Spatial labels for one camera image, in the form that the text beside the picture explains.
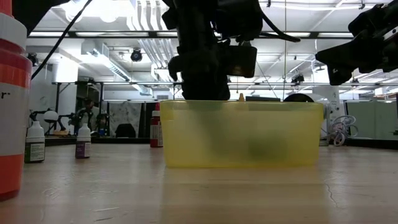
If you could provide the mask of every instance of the white bottle cap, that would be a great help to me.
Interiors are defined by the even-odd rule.
[[[33,125],[27,130],[26,138],[44,138],[44,129],[38,121],[34,121]]]
[[[0,13],[0,39],[16,44],[25,50],[26,27],[11,16]]]
[[[79,129],[78,137],[79,138],[90,138],[91,130],[88,128],[87,123],[83,123],[83,126]]]

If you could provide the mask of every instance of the orange bottle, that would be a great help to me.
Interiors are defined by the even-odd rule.
[[[12,15],[11,0],[0,0],[0,201],[21,187],[32,63],[25,51],[26,28]]]

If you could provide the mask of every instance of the white label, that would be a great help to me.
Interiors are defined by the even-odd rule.
[[[150,126],[150,138],[156,139],[158,146],[163,146],[162,124],[160,122],[158,122],[158,125]]]
[[[0,83],[0,156],[24,153],[28,94],[26,88]]]
[[[85,156],[91,156],[91,142],[86,142],[85,144]]]
[[[159,125],[157,126],[157,130],[158,130],[158,137],[157,137],[157,145],[158,146],[163,146],[163,132],[162,132],[162,125],[159,122]]]
[[[45,146],[44,143],[31,144],[30,145],[30,161],[42,161],[44,160]]]
[[[151,139],[157,139],[157,132],[159,125],[151,125],[150,126],[150,138]]]

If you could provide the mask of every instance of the white cable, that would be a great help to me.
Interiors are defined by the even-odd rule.
[[[358,135],[358,127],[354,125],[356,118],[351,115],[344,115],[336,118],[329,129],[329,137],[333,139],[335,146],[342,146],[347,138]],[[348,134],[350,128],[355,129],[355,135]]]

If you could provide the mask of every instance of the black cable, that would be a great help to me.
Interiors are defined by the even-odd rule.
[[[69,25],[67,28],[63,31],[61,37],[58,39],[57,43],[54,45],[54,47],[51,49],[47,57],[44,59],[44,61],[40,64],[40,66],[37,68],[37,70],[33,73],[32,79],[34,79],[37,74],[44,68],[44,66],[47,64],[47,62],[50,60],[51,56],[54,54],[56,49],[59,47],[61,44],[62,40],[65,38],[65,36],[68,34],[69,30],[72,28],[72,26],[75,24],[77,19],[81,16],[83,11],[86,9],[86,7],[92,2],[93,0],[87,0],[86,4],[83,6],[83,8],[76,14],[76,16],[70,21]]]
[[[275,31],[278,35],[274,35],[274,34],[268,34],[268,33],[264,33],[264,32],[261,32],[261,35],[264,35],[264,36],[266,36],[266,37],[276,37],[276,38],[278,38],[278,39],[282,39],[282,40],[286,40],[286,41],[290,41],[290,42],[294,42],[294,43],[297,43],[297,42],[300,42],[301,41],[301,39],[300,38],[298,38],[298,37],[292,37],[291,35],[287,35],[287,34],[285,34],[285,33],[283,33],[282,31],[280,31],[279,29],[278,29],[278,27],[276,27],[273,23],[272,23],[272,21],[270,20],[270,19],[268,19],[268,17],[266,16],[266,14],[264,13],[264,12],[262,12],[262,19],[269,25],[269,27],[273,30],[273,31]]]

